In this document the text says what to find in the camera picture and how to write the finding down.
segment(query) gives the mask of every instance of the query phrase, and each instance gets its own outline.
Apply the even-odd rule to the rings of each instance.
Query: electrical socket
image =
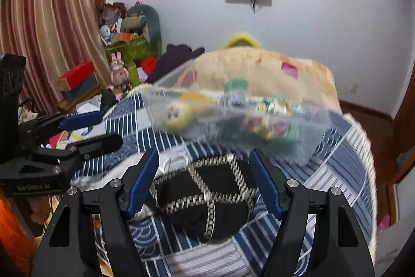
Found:
[[[359,88],[358,84],[352,84],[350,87],[350,92],[356,94],[358,88]]]

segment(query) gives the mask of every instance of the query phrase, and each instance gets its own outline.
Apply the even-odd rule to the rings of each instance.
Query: blue gripper pad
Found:
[[[138,164],[131,166],[122,176],[124,181],[123,202],[120,209],[126,218],[133,218],[147,198],[158,169],[158,152],[147,149]]]
[[[250,169],[267,211],[280,220],[282,213],[288,209],[289,205],[289,202],[286,203],[287,196],[284,187],[287,178],[281,169],[271,165],[262,151],[257,149],[250,152]]]
[[[102,115],[98,111],[70,115],[60,124],[61,130],[66,130],[68,132],[78,130],[80,128],[95,126],[100,124],[102,121]]]

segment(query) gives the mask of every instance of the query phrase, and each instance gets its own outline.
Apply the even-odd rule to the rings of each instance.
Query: curtain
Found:
[[[102,46],[99,9],[105,0],[1,0],[0,53],[27,57],[21,98],[38,110],[57,111],[58,78],[91,60],[102,86],[110,70]]]

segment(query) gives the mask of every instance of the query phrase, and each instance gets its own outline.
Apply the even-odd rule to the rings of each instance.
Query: pink rabbit toy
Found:
[[[130,83],[130,77],[124,62],[121,60],[121,52],[117,52],[117,56],[111,55],[111,81],[115,87],[121,86],[123,83]]]

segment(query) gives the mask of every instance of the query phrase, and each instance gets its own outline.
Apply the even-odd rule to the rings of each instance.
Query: clear storage box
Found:
[[[143,93],[154,130],[308,162],[330,125],[313,79],[298,70],[188,61]]]

